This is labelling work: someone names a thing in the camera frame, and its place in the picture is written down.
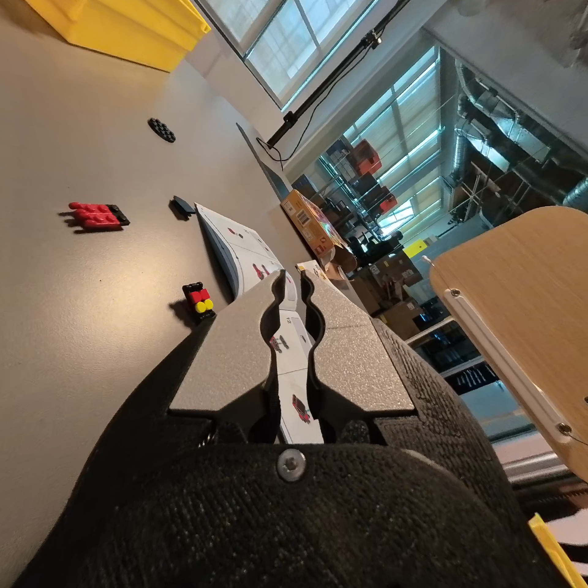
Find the black stand pole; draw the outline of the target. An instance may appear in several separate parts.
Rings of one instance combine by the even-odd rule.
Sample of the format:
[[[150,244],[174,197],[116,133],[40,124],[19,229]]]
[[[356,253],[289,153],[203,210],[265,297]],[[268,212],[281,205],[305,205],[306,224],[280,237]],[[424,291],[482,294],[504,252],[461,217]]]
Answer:
[[[352,68],[368,53],[377,48],[382,44],[382,36],[387,26],[395,19],[404,9],[410,1],[396,1],[393,7],[386,13],[386,15],[377,23],[377,25],[370,29],[366,33],[359,43],[353,48],[350,53],[345,56],[340,64],[328,74],[324,81],[322,81],[318,87],[298,106],[294,111],[288,111],[283,117],[283,124],[279,129],[270,137],[267,142],[263,145],[268,150],[276,148],[277,143],[292,129],[298,120],[306,113],[306,111],[315,103],[318,102],[319,98],[342,80]]]

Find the black red yellow lego assembly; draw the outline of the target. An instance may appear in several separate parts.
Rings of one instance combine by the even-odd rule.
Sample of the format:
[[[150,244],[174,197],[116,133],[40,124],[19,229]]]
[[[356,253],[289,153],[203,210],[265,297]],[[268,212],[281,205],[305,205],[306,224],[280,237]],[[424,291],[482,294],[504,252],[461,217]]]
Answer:
[[[195,325],[199,325],[205,319],[216,317],[213,301],[202,282],[183,285],[182,291]]]

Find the black office chair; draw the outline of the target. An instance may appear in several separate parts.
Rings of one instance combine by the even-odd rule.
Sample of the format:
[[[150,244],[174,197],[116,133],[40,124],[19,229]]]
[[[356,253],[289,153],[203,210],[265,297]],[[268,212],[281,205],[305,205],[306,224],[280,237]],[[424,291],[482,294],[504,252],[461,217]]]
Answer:
[[[357,268],[363,268],[376,263],[387,255],[399,251],[402,248],[401,239],[403,239],[403,233],[401,231],[394,231],[390,235],[390,238],[366,246],[366,251],[363,250],[361,243],[355,236],[349,237],[348,245],[357,261]]]

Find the large grid window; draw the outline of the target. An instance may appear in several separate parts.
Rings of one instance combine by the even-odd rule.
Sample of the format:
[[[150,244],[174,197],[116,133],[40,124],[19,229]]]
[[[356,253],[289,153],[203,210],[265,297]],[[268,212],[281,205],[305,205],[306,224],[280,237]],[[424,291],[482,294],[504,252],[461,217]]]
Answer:
[[[208,75],[219,57],[236,62],[283,112],[377,3],[194,1],[211,26],[196,68]]]

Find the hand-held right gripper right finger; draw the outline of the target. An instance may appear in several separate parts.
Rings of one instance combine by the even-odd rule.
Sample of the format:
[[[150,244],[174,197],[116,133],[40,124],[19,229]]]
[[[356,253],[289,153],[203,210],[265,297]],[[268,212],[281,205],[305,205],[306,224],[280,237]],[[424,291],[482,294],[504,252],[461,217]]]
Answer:
[[[332,284],[300,274],[308,357],[307,400],[322,422],[408,415],[415,411],[374,321]]]

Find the lego instruction booklet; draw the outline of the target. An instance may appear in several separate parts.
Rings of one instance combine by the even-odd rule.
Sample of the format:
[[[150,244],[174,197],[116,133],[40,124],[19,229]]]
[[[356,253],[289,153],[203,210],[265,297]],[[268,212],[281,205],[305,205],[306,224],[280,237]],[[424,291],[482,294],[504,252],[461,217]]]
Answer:
[[[283,269],[281,262],[253,229],[198,203],[195,203],[195,211],[235,298],[271,273]],[[297,305],[295,280],[286,272],[285,294],[279,306],[281,325],[270,340],[276,352],[281,435],[289,444],[322,444],[320,424],[311,415],[306,389],[308,356],[314,340],[296,311]]]

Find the metal shelf with red crates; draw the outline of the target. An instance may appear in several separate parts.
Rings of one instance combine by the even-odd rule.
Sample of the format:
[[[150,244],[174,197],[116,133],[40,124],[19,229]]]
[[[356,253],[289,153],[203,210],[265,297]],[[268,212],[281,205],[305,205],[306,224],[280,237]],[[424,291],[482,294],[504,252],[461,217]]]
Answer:
[[[387,238],[378,221],[398,203],[376,177],[381,167],[368,141],[352,145],[339,138],[293,182],[293,188],[318,207],[342,237],[364,235],[381,242]]]

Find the yellow plastic bin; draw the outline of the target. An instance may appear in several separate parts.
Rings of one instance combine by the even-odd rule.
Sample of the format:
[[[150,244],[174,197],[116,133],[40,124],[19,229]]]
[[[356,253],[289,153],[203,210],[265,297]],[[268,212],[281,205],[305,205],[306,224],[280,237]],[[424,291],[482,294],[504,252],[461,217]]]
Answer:
[[[528,525],[538,540],[540,546],[548,555],[549,559],[558,569],[562,577],[567,581],[569,587],[587,587],[587,582],[577,570],[575,564],[565,553],[562,545],[556,540],[551,533],[548,525],[541,518],[539,513],[535,513],[529,519]]]
[[[77,47],[172,72],[210,32],[190,1],[26,1]]]

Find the small white lego leaflet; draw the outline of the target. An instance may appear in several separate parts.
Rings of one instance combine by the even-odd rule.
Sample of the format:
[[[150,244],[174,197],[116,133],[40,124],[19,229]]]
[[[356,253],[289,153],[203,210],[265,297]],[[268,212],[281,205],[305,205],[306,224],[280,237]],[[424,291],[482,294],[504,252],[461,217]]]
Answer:
[[[327,277],[324,269],[316,260],[297,263],[296,268],[299,273],[305,271],[308,274],[314,274],[317,278],[320,278],[322,281],[329,282],[329,278]]]

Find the small red black lego assembly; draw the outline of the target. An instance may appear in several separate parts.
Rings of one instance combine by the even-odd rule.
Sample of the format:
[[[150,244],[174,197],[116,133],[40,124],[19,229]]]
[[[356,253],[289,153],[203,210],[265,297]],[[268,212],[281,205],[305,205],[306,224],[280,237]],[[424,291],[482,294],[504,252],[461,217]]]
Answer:
[[[130,225],[128,217],[114,204],[70,202],[70,214],[86,232],[119,231]]]

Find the silver ventilation duct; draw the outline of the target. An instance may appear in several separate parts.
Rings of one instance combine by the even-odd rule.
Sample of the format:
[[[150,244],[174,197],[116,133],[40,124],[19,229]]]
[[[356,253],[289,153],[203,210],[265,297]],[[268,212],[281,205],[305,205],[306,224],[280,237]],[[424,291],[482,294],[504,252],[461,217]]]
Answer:
[[[454,131],[454,151],[450,178],[454,186],[463,182],[469,164],[470,142],[461,129]]]

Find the small dark round disc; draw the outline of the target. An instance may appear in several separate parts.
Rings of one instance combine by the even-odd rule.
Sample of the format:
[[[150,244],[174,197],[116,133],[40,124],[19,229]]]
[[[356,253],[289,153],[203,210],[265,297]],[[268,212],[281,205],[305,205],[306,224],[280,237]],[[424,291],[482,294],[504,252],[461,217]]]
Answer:
[[[174,143],[176,141],[174,132],[161,120],[156,118],[149,118],[148,126],[164,141],[168,143]]]

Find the tall grid window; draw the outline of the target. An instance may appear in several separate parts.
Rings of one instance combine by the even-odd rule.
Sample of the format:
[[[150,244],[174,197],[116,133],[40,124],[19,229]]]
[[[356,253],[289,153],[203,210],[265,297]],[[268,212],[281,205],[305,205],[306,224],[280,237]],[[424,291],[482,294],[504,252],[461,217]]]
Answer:
[[[382,167],[377,179],[398,200],[379,221],[384,235],[409,229],[443,202],[440,53],[432,45],[344,133],[368,141]]]

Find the colourful lego box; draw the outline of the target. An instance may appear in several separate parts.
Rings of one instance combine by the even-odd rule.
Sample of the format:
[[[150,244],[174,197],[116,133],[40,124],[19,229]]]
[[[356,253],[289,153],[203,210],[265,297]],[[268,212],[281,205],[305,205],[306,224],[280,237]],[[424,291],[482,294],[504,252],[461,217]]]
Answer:
[[[357,269],[356,257],[347,242],[314,203],[292,189],[281,201],[281,207],[323,266],[334,263],[346,274]]]

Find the large cardboard box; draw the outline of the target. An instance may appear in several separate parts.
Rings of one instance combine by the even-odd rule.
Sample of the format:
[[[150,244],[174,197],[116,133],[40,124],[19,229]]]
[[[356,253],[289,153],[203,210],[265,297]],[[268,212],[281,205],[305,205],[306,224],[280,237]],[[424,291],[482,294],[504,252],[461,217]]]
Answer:
[[[420,317],[423,313],[421,306],[413,299],[397,303],[376,317],[391,331],[406,341],[419,333],[422,329]]]

